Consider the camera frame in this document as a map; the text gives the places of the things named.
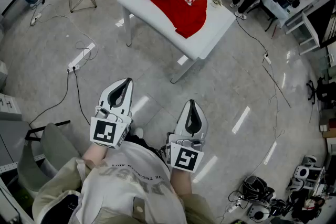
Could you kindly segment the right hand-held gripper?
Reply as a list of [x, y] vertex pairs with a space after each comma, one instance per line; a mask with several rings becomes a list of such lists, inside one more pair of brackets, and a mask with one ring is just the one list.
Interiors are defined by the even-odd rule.
[[196, 101], [193, 104], [193, 100], [188, 100], [174, 133], [168, 134], [165, 147], [166, 163], [172, 168], [195, 173], [204, 156], [202, 149], [207, 131], [208, 121], [202, 108]]

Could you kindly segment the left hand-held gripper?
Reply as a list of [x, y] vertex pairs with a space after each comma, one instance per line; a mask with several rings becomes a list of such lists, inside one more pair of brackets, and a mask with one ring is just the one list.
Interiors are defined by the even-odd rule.
[[105, 88], [91, 118], [90, 141], [96, 145], [119, 149], [132, 123], [133, 80], [124, 78]]

